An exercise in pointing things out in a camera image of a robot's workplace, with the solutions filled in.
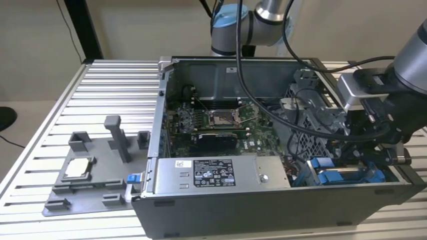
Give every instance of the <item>beige wall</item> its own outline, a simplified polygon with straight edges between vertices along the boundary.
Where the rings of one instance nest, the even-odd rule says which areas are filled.
[[[300,56],[395,55],[427,18],[427,0],[304,0],[291,46]]]
[[[252,9],[257,0],[244,2]],[[197,0],[89,0],[88,7],[107,58],[208,54],[209,19]],[[291,44],[324,60],[392,55],[426,13],[427,0],[304,0]],[[80,64],[55,0],[0,0],[0,31],[0,101],[56,99]],[[256,55],[273,50],[260,47]]]
[[[79,66],[55,0],[0,0],[0,101],[56,99]]]

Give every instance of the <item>white label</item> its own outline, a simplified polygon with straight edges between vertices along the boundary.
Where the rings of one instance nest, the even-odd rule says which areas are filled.
[[[237,72],[237,68],[236,68],[236,67],[227,67],[227,68],[225,68],[225,72],[227,72],[228,74],[236,73],[236,72]]]
[[[191,168],[192,167],[192,161],[191,160],[176,160],[175,161],[175,167],[176,168]]]

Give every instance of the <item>gray plastic stand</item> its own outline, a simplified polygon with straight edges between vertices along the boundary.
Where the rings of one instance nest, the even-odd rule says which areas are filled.
[[[117,115],[105,118],[112,138],[91,139],[85,131],[72,133],[71,150],[44,204],[44,216],[132,209],[127,194],[136,188],[127,185],[125,179],[145,170],[149,132],[127,137],[120,122]],[[87,159],[77,176],[65,174],[75,159]]]

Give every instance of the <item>black power cord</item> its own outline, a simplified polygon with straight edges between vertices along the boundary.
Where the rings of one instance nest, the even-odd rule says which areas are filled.
[[[370,59],[358,61],[358,62],[355,62],[352,64],[348,64],[347,66],[343,66],[343,67],[335,68],[335,69],[324,69],[324,68],[316,68],[316,67],[311,66],[307,62],[304,62],[300,59],[300,57],[293,52],[293,50],[291,48],[291,45],[289,45],[289,42],[288,42],[288,38],[287,38],[287,33],[285,33],[285,26],[287,25],[285,25],[285,23],[287,23],[287,17],[289,15],[289,10],[291,10],[291,7],[292,7],[292,3],[293,3],[293,0],[289,0],[288,3],[287,3],[287,6],[285,6],[285,10],[284,10],[281,37],[283,37],[283,42],[284,42],[284,45],[285,45],[288,53],[292,55],[295,60],[300,64],[303,64],[308,69],[311,69],[311,70],[313,70],[316,72],[320,72],[320,73],[336,73],[336,72],[340,72],[340,71],[346,70],[346,69],[351,69],[351,68],[354,68],[354,67],[356,67],[359,65],[367,64],[367,63],[372,63],[372,62],[382,61],[382,60],[394,60],[395,59],[395,56],[378,56],[378,57],[372,57]]]
[[[212,18],[212,12],[211,12],[207,0],[199,0],[199,2],[201,3],[201,6],[203,6],[204,11],[205,11],[205,14],[208,15],[209,18]]]
[[[237,70],[237,78],[240,82],[241,89],[252,101],[252,103],[261,109],[261,111],[273,119],[277,121],[280,124],[291,128],[292,130],[301,132],[304,134],[308,134],[311,136],[315,136],[317,138],[328,139],[328,140],[340,140],[340,141],[347,141],[347,142],[367,142],[372,141],[390,131],[390,126],[388,124],[384,124],[384,126],[380,126],[380,130],[372,133],[367,133],[364,135],[340,135],[340,134],[332,134],[332,133],[324,133],[319,131],[313,131],[309,129],[305,129],[292,122],[284,120],[280,118],[277,115],[275,115],[268,108],[260,103],[260,101],[252,96],[245,81],[244,81],[244,76],[243,76],[243,67],[241,67],[241,45],[240,45],[240,30],[241,30],[241,8],[243,8],[243,0],[237,0],[237,12],[236,12],[236,37],[235,37],[235,50],[236,50],[236,55],[235,55],[235,61],[236,61],[236,70]]]
[[[73,39],[72,29],[69,28],[68,22],[65,20],[65,16],[64,16],[64,12],[63,12],[63,8],[61,8],[59,0],[56,0],[56,4],[57,4],[59,11],[60,11],[61,19],[64,19],[64,22],[65,22],[65,25],[67,25],[67,28],[68,28],[68,33],[69,33],[71,42],[72,42],[72,46],[73,46],[75,52],[79,55],[80,63],[83,63],[81,55],[79,53],[79,50],[77,50],[77,47],[76,47],[76,43],[75,43],[75,39]]]
[[[7,138],[4,136],[1,136],[1,135],[0,135],[0,139],[3,139],[8,144],[12,144],[12,145],[15,145],[15,146],[17,146],[17,147],[20,147],[23,149],[25,148],[23,145],[7,140]]]

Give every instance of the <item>metal table frame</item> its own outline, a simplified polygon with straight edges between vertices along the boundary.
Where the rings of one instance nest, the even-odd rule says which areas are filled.
[[[347,62],[324,62],[328,68]],[[73,131],[108,137],[105,115],[121,115],[127,135],[149,130],[157,95],[157,62],[96,60],[84,64],[0,184],[0,240],[148,239],[133,210],[44,217],[41,210],[57,178]],[[427,130],[406,147],[412,168],[427,181]],[[360,225],[208,236],[207,239],[427,239],[427,191],[402,205],[382,208]]]

